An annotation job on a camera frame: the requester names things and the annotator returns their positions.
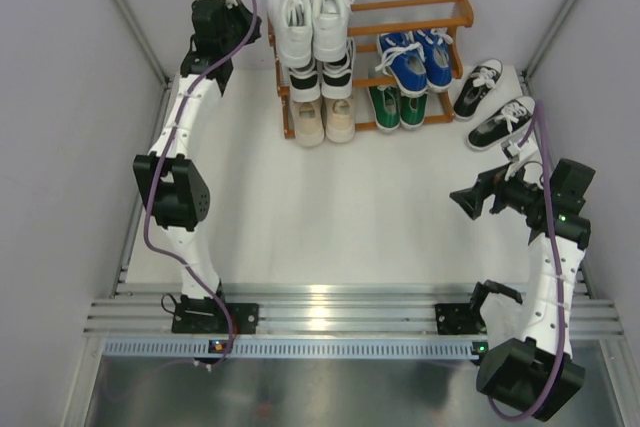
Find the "black canvas sneaker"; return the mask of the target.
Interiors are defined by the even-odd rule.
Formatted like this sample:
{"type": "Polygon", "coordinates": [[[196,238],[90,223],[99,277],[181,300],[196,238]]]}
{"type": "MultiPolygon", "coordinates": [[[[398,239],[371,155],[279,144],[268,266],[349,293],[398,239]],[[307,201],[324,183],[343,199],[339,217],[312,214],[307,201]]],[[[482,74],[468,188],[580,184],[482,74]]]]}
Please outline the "black canvas sneaker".
{"type": "Polygon", "coordinates": [[[484,151],[520,134],[531,122],[534,109],[535,100],[530,96],[508,101],[468,134],[468,146],[484,151]]]}
{"type": "Polygon", "coordinates": [[[470,120],[479,104],[497,87],[502,73],[503,64],[495,58],[476,66],[468,75],[453,105],[455,118],[462,121],[470,120]]]}

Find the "white sneaker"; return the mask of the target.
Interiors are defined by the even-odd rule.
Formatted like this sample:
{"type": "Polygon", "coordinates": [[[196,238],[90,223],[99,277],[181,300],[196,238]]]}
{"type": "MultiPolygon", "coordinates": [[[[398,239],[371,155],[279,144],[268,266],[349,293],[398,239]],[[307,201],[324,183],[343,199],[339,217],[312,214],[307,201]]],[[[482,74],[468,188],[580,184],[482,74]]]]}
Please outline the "white sneaker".
{"type": "Polygon", "coordinates": [[[346,53],[354,0],[312,0],[313,53],[321,62],[340,61],[346,53]]]}
{"type": "Polygon", "coordinates": [[[277,55],[285,67],[301,69],[312,57],[311,0],[268,0],[277,55]]]}

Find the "black white-striped sneaker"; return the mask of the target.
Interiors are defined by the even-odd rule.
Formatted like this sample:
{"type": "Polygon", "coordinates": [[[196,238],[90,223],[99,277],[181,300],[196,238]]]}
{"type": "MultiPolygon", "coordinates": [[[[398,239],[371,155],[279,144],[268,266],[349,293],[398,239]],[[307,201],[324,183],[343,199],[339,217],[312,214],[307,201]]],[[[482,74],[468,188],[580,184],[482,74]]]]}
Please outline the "black white-striped sneaker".
{"type": "Polygon", "coordinates": [[[317,61],[302,68],[287,68],[291,100],[298,103],[313,102],[321,97],[317,61]]]}
{"type": "Polygon", "coordinates": [[[346,99],[352,95],[355,43],[347,38],[345,56],[336,62],[322,63],[321,94],[327,99],[346,99]]]}

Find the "green sneaker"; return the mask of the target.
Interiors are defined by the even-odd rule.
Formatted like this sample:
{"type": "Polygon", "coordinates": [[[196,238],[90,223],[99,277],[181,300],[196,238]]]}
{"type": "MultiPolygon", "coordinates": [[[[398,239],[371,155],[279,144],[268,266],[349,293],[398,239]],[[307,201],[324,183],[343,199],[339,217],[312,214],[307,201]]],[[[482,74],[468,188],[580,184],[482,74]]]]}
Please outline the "green sneaker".
{"type": "Polygon", "coordinates": [[[399,93],[396,85],[371,85],[367,91],[377,128],[384,133],[396,130],[400,125],[399,93]]]}
{"type": "Polygon", "coordinates": [[[400,123],[406,130],[415,130],[424,123],[428,94],[419,97],[400,96],[400,123]]]}

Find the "beige sneaker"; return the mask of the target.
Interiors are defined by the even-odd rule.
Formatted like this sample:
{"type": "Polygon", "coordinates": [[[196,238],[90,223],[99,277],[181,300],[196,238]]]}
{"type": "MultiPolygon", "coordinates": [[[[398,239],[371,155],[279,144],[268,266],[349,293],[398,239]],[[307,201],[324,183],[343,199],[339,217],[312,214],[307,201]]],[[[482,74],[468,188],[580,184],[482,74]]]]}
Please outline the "beige sneaker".
{"type": "Polygon", "coordinates": [[[350,142],[355,135],[354,99],[326,99],[325,108],[328,139],[334,143],[350,142]]]}
{"type": "Polygon", "coordinates": [[[322,98],[311,102],[292,101],[290,104],[295,139],[302,147],[316,147],[324,141],[321,108],[322,98]]]}

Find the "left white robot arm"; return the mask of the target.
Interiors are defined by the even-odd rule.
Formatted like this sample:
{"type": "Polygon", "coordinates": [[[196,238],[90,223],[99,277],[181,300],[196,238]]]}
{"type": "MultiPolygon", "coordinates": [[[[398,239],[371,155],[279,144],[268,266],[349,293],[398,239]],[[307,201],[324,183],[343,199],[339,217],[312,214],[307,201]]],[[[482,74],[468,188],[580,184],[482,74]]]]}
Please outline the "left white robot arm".
{"type": "Polygon", "coordinates": [[[135,157],[133,171],[145,206],[144,242],[181,269],[174,331],[195,322],[215,333],[231,316],[204,238],[210,190],[193,157],[233,72],[231,58],[259,38],[260,20],[241,0],[195,0],[191,20],[194,32],[180,65],[174,105],[150,151],[135,157]]]}

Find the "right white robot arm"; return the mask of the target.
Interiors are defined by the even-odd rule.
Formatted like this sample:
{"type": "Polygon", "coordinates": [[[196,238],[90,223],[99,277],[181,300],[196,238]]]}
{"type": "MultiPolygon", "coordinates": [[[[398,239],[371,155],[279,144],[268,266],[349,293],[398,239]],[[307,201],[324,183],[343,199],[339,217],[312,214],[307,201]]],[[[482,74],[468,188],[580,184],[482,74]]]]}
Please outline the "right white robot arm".
{"type": "Polygon", "coordinates": [[[476,389],[491,406],[514,409],[512,422],[550,420],[583,386],[585,370],[574,363],[569,337],[577,271],[591,236],[581,216],[594,169],[561,159],[543,186],[529,183],[515,163],[480,173],[474,185],[450,193],[471,218],[485,200],[490,211],[522,214],[530,228],[529,280],[525,293],[495,281],[475,286],[467,319],[494,338],[482,355],[476,389]]]}

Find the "orange wooden shoe shelf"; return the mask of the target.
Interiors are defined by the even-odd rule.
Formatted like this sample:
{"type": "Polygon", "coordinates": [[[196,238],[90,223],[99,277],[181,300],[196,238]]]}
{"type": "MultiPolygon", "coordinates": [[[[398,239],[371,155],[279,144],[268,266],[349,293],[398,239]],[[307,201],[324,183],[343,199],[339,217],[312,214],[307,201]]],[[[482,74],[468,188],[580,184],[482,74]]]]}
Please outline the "orange wooden shoe shelf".
{"type": "MultiPolygon", "coordinates": [[[[459,28],[470,28],[474,24],[474,11],[469,0],[393,0],[371,3],[356,3],[352,6],[351,24],[348,36],[356,41],[356,60],[372,61],[368,57],[377,55],[376,37],[387,32],[408,32],[418,29],[444,29],[453,40],[449,47],[452,77],[462,78],[464,66],[456,45],[459,28]]],[[[276,37],[271,21],[268,20],[268,40],[275,60],[275,78],[277,95],[281,102],[282,129],[285,139],[294,139],[295,132],[289,105],[291,100],[288,74],[277,54],[276,37]]],[[[395,83],[393,78],[374,77],[367,74],[369,67],[353,74],[354,89],[388,86],[395,83]]],[[[442,113],[426,113],[423,124],[434,125],[450,123],[454,120],[450,94],[436,93],[442,113]]]]}

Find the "left aluminium frame post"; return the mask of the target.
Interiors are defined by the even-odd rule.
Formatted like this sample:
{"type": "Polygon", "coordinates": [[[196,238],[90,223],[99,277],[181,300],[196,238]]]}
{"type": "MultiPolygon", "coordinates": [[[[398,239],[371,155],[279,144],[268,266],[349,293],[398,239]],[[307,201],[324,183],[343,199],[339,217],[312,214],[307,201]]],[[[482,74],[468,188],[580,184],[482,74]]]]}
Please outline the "left aluminium frame post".
{"type": "Polygon", "coordinates": [[[127,0],[111,0],[114,4],[121,19],[126,24],[126,27],[132,35],[136,45],[138,46],[141,54],[143,55],[148,67],[153,72],[155,78],[163,87],[169,85],[169,77],[165,72],[161,63],[155,54],[151,43],[143,31],[141,24],[139,23],[136,15],[127,0]]]}

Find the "aluminium frame post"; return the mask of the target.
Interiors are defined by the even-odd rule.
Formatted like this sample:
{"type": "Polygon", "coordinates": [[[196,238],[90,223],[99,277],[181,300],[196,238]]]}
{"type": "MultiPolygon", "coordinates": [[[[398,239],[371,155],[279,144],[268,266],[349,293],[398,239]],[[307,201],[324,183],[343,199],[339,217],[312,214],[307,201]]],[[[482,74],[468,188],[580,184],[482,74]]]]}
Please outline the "aluminium frame post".
{"type": "Polygon", "coordinates": [[[536,44],[526,66],[519,72],[521,85],[528,90],[531,80],[561,35],[581,0],[562,0],[549,25],[545,28],[540,41],[536,44]]]}
{"type": "Polygon", "coordinates": [[[155,78],[163,87],[169,85],[169,77],[165,72],[161,63],[155,54],[151,43],[143,31],[141,24],[139,23],[136,15],[127,0],[111,0],[114,4],[121,19],[126,24],[126,27],[132,35],[136,45],[138,46],[141,54],[143,55],[148,67],[153,72],[155,78]]]}

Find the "right aluminium frame post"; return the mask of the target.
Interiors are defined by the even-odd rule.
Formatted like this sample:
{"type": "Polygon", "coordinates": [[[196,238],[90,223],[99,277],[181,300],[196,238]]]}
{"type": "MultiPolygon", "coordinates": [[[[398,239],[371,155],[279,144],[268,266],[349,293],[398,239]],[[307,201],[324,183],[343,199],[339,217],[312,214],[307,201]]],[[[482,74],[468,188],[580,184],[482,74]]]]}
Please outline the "right aluminium frame post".
{"type": "Polygon", "coordinates": [[[581,0],[562,0],[549,25],[545,28],[540,41],[536,44],[526,66],[519,72],[521,85],[528,90],[531,80],[561,35],[581,0]]]}

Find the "aluminium rail base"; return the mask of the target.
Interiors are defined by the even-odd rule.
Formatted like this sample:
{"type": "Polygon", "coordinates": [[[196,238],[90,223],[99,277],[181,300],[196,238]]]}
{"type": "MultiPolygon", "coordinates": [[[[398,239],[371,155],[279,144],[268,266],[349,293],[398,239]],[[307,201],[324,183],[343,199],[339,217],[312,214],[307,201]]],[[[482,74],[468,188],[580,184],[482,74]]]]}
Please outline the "aluminium rail base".
{"type": "MultiPolygon", "coordinates": [[[[156,336],[171,331],[161,306],[171,284],[119,285],[109,298],[91,303],[86,335],[156,336]]],[[[433,337],[436,305],[466,302],[471,286],[455,285],[267,285],[228,284],[230,302],[254,303],[256,332],[272,337],[433,337]]]]}

